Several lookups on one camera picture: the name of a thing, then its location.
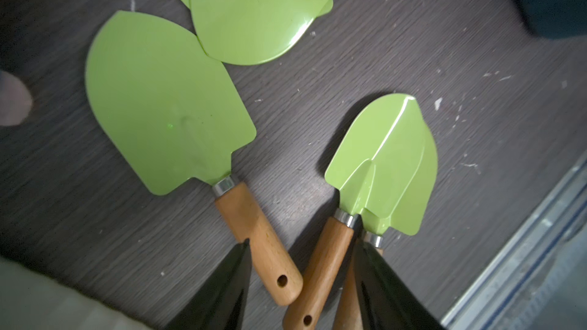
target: wood grain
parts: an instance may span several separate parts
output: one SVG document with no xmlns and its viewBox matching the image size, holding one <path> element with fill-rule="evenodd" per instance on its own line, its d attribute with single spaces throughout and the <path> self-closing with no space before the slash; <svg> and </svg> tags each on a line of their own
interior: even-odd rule
<svg viewBox="0 0 587 330">
<path fill-rule="evenodd" d="M 275 303 L 292 303 L 302 291 L 302 274 L 245 183 L 240 182 L 215 203 L 237 241 L 249 238 L 253 266 Z"/>
<path fill-rule="evenodd" d="M 329 217 L 304 271 L 304 288 L 283 318 L 283 330 L 316 328 L 355 231 Z"/>
<path fill-rule="evenodd" d="M 2 66 L 35 99 L 25 125 L 0 129 L 0 254 L 161 328 L 234 238 L 209 186 L 152 196 L 92 115 L 89 44 L 129 8 L 0 0 Z M 193 30 L 179 0 L 136 9 Z M 233 172 L 303 271 L 338 206 L 323 173 L 344 129 L 377 95 L 415 95 L 438 180 L 420 232 L 386 233 L 385 259 L 440 318 L 587 149 L 586 58 L 587 38 L 530 36 L 512 0 L 334 0 L 283 56 L 227 67 L 258 130 Z M 317 329 L 332 327 L 339 291 Z M 243 329 L 278 329 L 284 313 L 253 274 Z"/>
</svg>

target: handle hole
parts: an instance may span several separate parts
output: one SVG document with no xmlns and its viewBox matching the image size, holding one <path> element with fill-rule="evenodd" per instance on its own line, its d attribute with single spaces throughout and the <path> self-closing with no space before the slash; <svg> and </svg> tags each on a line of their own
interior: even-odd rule
<svg viewBox="0 0 587 330">
<path fill-rule="evenodd" d="M 279 285 L 281 288 L 288 285 L 288 277 L 281 275 L 279 278 L 277 278 L 277 285 Z"/>
</svg>

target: person's foot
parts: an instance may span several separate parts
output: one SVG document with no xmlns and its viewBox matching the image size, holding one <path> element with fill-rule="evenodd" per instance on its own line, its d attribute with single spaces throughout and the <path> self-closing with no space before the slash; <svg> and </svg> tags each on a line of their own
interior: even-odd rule
<svg viewBox="0 0 587 330">
<path fill-rule="evenodd" d="M 9 72 L 0 71 L 0 126 L 20 124 L 32 106 L 33 98 L 26 85 Z"/>
</svg>

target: wooden handle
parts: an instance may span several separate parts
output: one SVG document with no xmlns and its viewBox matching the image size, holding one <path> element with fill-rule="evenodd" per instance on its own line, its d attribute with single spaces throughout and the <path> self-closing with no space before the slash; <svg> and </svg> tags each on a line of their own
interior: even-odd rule
<svg viewBox="0 0 587 330">
<path fill-rule="evenodd" d="M 292 303 L 302 291 L 302 274 L 245 183 L 217 198 L 216 208 L 237 241 L 250 239 L 253 266 L 275 303 Z"/>
<path fill-rule="evenodd" d="M 285 312 L 284 330 L 316 327 L 352 238 L 351 228 L 333 217 L 328 218 L 304 273 L 302 293 Z"/>
<path fill-rule="evenodd" d="M 382 249 L 378 248 L 377 251 L 380 255 L 383 255 Z M 359 297 L 357 296 L 357 286 L 355 285 L 354 260 L 355 256 L 353 255 L 350 258 L 349 270 L 346 272 L 341 301 L 338 302 L 332 330 L 363 330 Z"/>
</svg>

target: metal ferrule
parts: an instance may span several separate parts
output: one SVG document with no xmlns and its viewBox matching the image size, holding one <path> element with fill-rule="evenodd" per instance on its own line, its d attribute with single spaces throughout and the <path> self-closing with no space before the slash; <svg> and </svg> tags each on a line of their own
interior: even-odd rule
<svg viewBox="0 0 587 330">
<path fill-rule="evenodd" d="M 220 180 L 216 185 L 212 186 L 212 191 L 216 197 L 221 197 L 226 194 L 231 188 L 238 184 L 238 179 L 233 178 L 230 174 L 224 179 Z"/>
<path fill-rule="evenodd" d="M 341 209 L 336 209 L 336 211 L 334 212 L 334 218 L 336 218 L 339 222 L 341 222 L 349 228 L 352 228 L 357 220 L 356 215 L 351 216 L 350 214 Z"/>
<path fill-rule="evenodd" d="M 363 241 L 370 243 L 375 248 L 381 248 L 383 237 L 369 231 L 363 231 Z"/>
</svg>

